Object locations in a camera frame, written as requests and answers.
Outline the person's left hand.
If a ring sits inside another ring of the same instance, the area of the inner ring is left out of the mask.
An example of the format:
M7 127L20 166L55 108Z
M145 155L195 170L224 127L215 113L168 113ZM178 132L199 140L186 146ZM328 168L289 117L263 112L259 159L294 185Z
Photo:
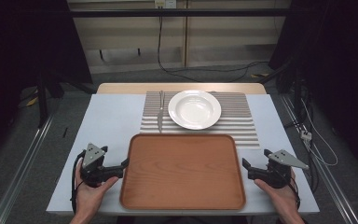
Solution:
M116 176L109 178L97 188L92 188L82 182L80 176L81 162L76 166L76 214L77 219L90 219L98 212L104 194L118 181Z

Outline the striped grey placemat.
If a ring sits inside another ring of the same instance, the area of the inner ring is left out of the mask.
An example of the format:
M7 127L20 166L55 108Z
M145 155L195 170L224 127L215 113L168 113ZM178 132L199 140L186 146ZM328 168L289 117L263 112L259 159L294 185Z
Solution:
M165 91L162 133L228 134L237 149L260 149L255 122L246 95L240 92L206 91L213 95L222 107L220 119L204 130L189 130L176 124L168 112L168 104L179 91ZM158 131L159 92L149 91L145 97L140 133Z

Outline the silver metal fork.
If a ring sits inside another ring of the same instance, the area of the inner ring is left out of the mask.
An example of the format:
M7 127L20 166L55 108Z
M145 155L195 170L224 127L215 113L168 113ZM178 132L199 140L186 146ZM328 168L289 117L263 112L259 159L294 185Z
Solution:
M165 92L159 92L158 131L162 133Z

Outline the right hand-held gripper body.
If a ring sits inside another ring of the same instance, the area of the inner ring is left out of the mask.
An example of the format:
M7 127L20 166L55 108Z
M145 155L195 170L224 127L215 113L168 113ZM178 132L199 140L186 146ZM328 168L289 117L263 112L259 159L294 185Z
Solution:
M310 168L305 162L284 149L276 152L265 149L264 155L268 158L267 169L256 168L247 163L248 178L261 179L275 189L281 189L291 182L293 167Z

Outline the black horizontal bar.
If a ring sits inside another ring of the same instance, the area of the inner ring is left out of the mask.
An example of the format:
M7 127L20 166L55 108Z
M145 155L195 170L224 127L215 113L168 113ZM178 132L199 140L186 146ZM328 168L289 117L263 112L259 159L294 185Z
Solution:
M275 17L294 13L287 8L253 9L109 9L109 10L72 10L74 18L103 17Z

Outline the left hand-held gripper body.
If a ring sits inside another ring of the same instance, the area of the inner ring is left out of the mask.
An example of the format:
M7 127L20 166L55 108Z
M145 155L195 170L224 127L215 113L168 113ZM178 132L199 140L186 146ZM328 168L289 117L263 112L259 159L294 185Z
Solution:
M97 147L92 143L88 144L80 168L81 179L86 185L97 188L111 177L123 177L125 170L124 161L117 166L103 166L104 155L107 150L108 147Z

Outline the white round plate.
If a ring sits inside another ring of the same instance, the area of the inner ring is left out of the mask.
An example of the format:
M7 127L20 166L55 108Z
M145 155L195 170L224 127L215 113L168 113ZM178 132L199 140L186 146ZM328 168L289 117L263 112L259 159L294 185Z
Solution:
M171 119L189 130L204 130L220 119L222 107L219 101L206 91L180 91L168 104Z

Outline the dark curtain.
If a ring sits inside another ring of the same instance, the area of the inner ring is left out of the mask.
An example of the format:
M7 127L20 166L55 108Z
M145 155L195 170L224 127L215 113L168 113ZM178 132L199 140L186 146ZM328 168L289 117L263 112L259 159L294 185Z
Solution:
M43 82L61 97L62 82L92 78L68 0L0 0L0 142L21 91Z
M307 36L304 77L317 103L358 160L358 0L291 0L314 14L285 18L269 66L281 67Z

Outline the black metal stand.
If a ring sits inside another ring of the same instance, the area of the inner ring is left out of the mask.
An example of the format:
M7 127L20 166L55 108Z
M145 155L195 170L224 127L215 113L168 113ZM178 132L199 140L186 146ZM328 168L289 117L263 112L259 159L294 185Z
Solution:
M45 71L41 70L37 80L37 95L39 103L39 125L41 128L48 119L48 102L46 95Z

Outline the white wall socket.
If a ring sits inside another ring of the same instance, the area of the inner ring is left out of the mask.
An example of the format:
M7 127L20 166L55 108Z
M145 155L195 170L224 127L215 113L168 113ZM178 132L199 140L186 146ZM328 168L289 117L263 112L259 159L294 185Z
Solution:
M163 9L175 9L177 8L176 0L154 0L155 8Z

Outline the white table cover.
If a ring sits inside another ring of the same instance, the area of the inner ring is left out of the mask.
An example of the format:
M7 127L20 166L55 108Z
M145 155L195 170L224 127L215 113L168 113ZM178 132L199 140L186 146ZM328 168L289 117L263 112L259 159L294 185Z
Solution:
M69 153L62 174L54 190L47 211L58 215L73 213L70 202L71 177L76 156L93 143L98 147L107 146L105 157L107 165L116 165L127 157L131 138L141 130L141 118L144 111L145 96L143 94L94 94L80 125L76 140ZM244 94L234 105L247 104L253 117L255 131L259 140L258 148L239 147L239 158L248 160L253 166L263 167L267 158L262 150L272 151L285 149L289 153L294 150L283 129L275 105L267 94ZM103 200L100 212L107 215L124 216L240 216L269 215L274 208L269 197L247 178L242 171L246 205L234 210L130 210L119 202L122 184L116 183Z

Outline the person's right hand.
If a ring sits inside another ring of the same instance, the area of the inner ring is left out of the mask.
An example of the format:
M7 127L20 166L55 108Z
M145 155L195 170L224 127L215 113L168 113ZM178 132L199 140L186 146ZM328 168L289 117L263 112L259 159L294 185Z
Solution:
M256 179L254 183L267 193L279 216L284 213L298 212L296 195L289 186L285 186L281 189L275 189L261 179Z

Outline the metal floor rail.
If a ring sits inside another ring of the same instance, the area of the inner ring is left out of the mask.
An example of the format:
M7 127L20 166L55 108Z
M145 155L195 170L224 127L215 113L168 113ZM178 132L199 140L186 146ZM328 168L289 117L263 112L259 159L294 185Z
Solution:
M37 129L31 145L28 146L19 168L16 170L16 173L11 179L7 190L0 200L0 224L6 224L8 215L20 195L24 181L29 174L39 149L43 145L53 119L54 115L49 115L43 124Z
M309 149L310 144L305 140L303 140L303 143L305 144L306 150L311 154L310 158L315 164L315 169L318 171L319 177L329 191L337 210L343 217L344 223L358 224L358 217L356 216L350 201L330 171L331 165L328 165L323 159L316 145L314 145L312 149Z

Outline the brown wooden tray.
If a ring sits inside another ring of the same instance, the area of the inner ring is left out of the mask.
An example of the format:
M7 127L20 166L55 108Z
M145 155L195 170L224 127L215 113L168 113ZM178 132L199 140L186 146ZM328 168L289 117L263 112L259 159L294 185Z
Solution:
M240 210L246 204L233 138L137 134L120 203L132 210Z

